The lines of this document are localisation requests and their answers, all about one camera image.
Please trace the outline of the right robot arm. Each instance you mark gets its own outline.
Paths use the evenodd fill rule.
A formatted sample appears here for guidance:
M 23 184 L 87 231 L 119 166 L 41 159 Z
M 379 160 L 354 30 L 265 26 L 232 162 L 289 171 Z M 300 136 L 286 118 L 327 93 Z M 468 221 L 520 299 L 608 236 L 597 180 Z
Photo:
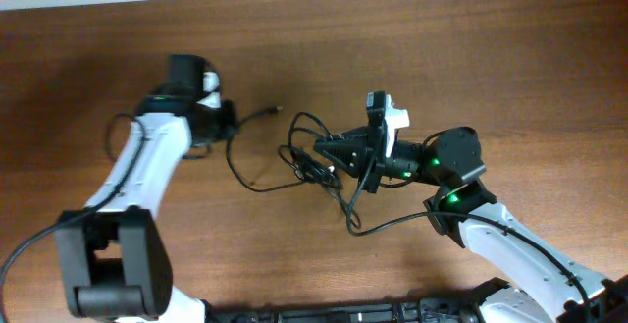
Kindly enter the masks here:
M 314 149 L 375 192 L 383 177 L 399 186 L 436 187 L 424 216 L 434 229 L 506 275 L 477 287 L 472 316 L 480 322 L 624 322 L 627 280 L 616 281 L 561 253 L 522 225 L 481 181 L 486 166 L 469 127 L 421 143 L 392 138 L 376 145 L 360 128 L 329 136 Z

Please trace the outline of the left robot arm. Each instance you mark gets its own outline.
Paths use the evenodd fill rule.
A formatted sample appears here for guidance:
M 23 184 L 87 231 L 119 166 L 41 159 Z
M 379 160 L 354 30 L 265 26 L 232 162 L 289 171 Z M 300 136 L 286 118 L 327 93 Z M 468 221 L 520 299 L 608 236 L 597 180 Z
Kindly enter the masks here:
M 212 63 L 173 54 L 167 81 L 129 118 L 129 137 L 101 188 L 57 222 L 68 309 L 99 322 L 207 322 L 209 303 L 174 285 L 156 218 L 178 164 L 235 133 L 235 106 L 222 99 Z

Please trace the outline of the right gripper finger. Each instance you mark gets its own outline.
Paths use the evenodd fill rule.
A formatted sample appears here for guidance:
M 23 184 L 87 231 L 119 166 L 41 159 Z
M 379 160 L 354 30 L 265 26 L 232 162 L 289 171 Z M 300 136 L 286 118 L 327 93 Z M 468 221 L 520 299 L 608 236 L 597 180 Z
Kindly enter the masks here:
M 372 154 L 372 150 L 364 140 L 356 139 L 316 141 L 314 151 L 350 176 L 361 176 Z
M 322 144 L 331 146 L 350 145 L 366 147 L 368 144 L 368 128 L 358 127 L 340 134 L 326 137 Z

